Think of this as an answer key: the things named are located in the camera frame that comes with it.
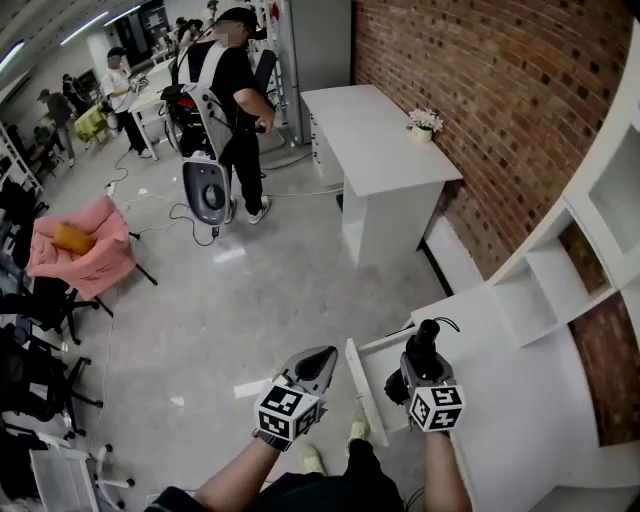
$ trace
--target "black office chair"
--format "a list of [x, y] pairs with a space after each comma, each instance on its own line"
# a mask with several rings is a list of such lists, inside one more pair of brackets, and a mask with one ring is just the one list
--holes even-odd
[[22, 294], [9, 293], [0, 297], [0, 314], [18, 314], [29, 318], [43, 331], [53, 329], [58, 335], [62, 335], [62, 323], [66, 319], [71, 339], [76, 345], [80, 345], [73, 311], [86, 307], [98, 309], [100, 304], [96, 301], [76, 302], [78, 290], [72, 290], [67, 294], [68, 290], [69, 285], [60, 279], [36, 277], [33, 293], [23, 288]]
[[267, 96], [269, 92], [269, 80], [271, 80], [271, 74], [276, 67], [278, 57], [271, 50], [263, 50], [260, 56], [260, 62], [256, 68], [256, 80], [258, 82], [258, 91], [263, 96]]
[[[42, 422], [66, 412], [71, 430], [65, 439], [73, 439], [76, 434], [86, 435], [78, 428], [72, 398], [94, 407], [104, 407], [103, 402], [90, 400], [73, 389], [81, 370], [91, 364], [91, 359], [79, 358], [65, 376], [67, 365], [51, 355], [48, 344], [32, 337], [29, 348], [25, 349], [14, 339], [12, 332], [12, 328], [0, 329], [0, 412], [27, 414]], [[32, 384], [46, 386], [46, 398], [32, 393]]]

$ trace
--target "black pants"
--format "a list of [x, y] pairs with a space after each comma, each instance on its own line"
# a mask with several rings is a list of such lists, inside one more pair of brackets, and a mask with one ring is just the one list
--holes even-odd
[[260, 174], [260, 146], [255, 133], [236, 133], [222, 153], [222, 163], [229, 170], [231, 184], [231, 166], [235, 167], [245, 208], [251, 215], [257, 215], [262, 209], [262, 178]]
[[144, 143], [144, 139], [140, 134], [140, 130], [138, 130], [138, 125], [135, 119], [133, 119], [133, 115], [130, 112], [119, 112], [116, 114], [116, 117], [118, 118], [120, 126], [127, 132], [131, 147], [135, 149], [138, 154], [142, 153], [147, 145]]
[[279, 496], [289, 494], [293, 490], [300, 492], [303, 488], [322, 483], [326, 479], [334, 481], [341, 479], [351, 488], [356, 488], [364, 500], [361, 503], [362, 510], [404, 512], [404, 503], [396, 484], [382, 472], [371, 444], [361, 439], [355, 439], [349, 445], [349, 464], [343, 476], [325, 477], [320, 473], [306, 475], [285, 473], [260, 493], [256, 508], [265, 506], [267, 509], [266, 505], [277, 503]]
[[349, 445], [349, 463], [344, 479], [375, 498], [380, 510], [404, 510], [398, 487], [382, 472], [380, 461], [368, 441], [354, 439]]

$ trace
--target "man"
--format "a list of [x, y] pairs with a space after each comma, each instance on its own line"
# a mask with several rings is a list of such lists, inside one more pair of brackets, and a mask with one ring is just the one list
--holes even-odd
[[45, 103], [49, 108], [49, 117], [53, 119], [58, 130], [58, 135], [62, 140], [62, 144], [67, 148], [67, 155], [69, 156], [69, 167], [73, 167], [76, 163], [76, 155], [73, 151], [73, 145], [71, 144], [71, 135], [69, 134], [69, 128], [67, 124], [71, 119], [71, 108], [67, 103], [67, 100], [59, 92], [51, 94], [49, 89], [42, 89], [38, 101]]
[[78, 81], [71, 78], [68, 74], [62, 76], [62, 94], [76, 109], [76, 114], [80, 117], [87, 110], [87, 104], [80, 98], [78, 94]]
[[[260, 492], [280, 451], [261, 435], [234, 461], [209, 479], [193, 498], [169, 487], [147, 512], [403, 512], [393, 481], [366, 437], [369, 425], [361, 407], [354, 414], [347, 443], [349, 463], [342, 476], [326, 476], [311, 445], [299, 450], [307, 474], [287, 473]], [[448, 433], [425, 436], [426, 482], [422, 502], [428, 512], [471, 512], [471, 500], [456, 463]]]
[[[270, 133], [275, 117], [273, 107], [258, 92], [258, 83], [245, 51], [257, 25], [256, 15], [242, 7], [234, 7], [220, 15], [215, 24], [216, 44], [224, 44], [227, 50], [218, 62], [211, 85], [234, 132], [220, 161], [229, 170], [235, 167], [251, 224], [260, 222], [271, 206], [269, 198], [262, 195], [256, 123]], [[237, 201], [233, 199], [226, 224], [233, 220], [236, 206]]]
[[151, 152], [138, 130], [129, 107], [133, 105], [137, 95], [129, 85], [130, 73], [122, 66], [122, 57], [126, 54], [123, 48], [116, 46], [107, 53], [107, 74], [102, 79], [102, 90], [110, 100], [111, 108], [118, 118], [118, 123], [127, 132], [130, 150], [138, 152], [140, 158], [151, 158]]

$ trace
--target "white sneaker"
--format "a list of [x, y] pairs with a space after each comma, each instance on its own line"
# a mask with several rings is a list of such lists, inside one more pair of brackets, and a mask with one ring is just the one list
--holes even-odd
[[269, 211], [269, 208], [271, 208], [271, 199], [269, 199], [267, 196], [262, 196], [262, 208], [257, 215], [249, 215], [249, 223], [257, 224], [258, 222], [260, 222], [262, 220], [262, 217], [264, 217]]
[[224, 223], [231, 224], [233, 220], [233, 216], [236, 214], [236, 207], [238, 206], [238, 201], [232, 197], [231, 198], [231, 208], [229, 208], [229, 212], [224, 216]]
[[300, 464], [302, 464], [307, 473], [320, 473], [323, 476], [327, 476], [327, 470], [324, 469], [320, 453], [309, 443], [298, 444], [298, 456], [300, 457]]
[[347, 441], [347, 446], [345, 447], [347, 457], [349, 456], [349, 445], [351, 444], [351, 441], [354, 439], [362, 439], [363, 441], [366, 441], [370, 431], [371, 427], [369, 426], [367, 415], [364, 412], [364, 407], [362, 407], [362, 402], [357, 400], [356, 408], [353, 411], [353, 416], [351, 417], [351, 433], [349, 434], [349, 441]]

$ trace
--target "potted plant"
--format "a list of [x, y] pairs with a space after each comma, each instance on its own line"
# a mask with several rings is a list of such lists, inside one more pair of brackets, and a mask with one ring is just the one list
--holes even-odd
[[411, 119], [411, 136], [414, 140], [425, 143], [433, 139], [433, 132], [439, 132], [444, 122], [433, 110], [414, 110], [409, 113]]

